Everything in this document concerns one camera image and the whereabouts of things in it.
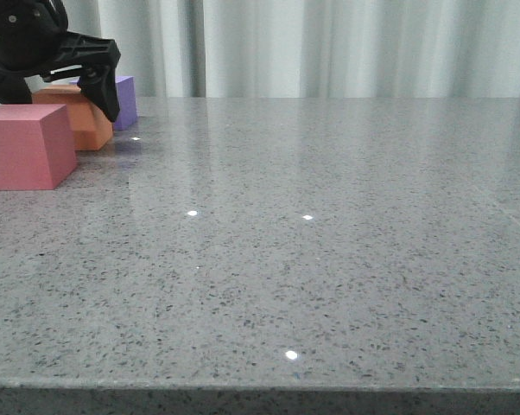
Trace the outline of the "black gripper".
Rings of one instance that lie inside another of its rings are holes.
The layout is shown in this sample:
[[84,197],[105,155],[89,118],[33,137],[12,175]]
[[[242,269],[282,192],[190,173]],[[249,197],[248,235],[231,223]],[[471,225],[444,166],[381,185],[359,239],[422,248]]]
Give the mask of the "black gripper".
[[79,76],[81,93],[115,122],[120,56],[113,40],[69,31],[61,1],[0,0],[0,104],[31,104],[30,76],[46,82]]

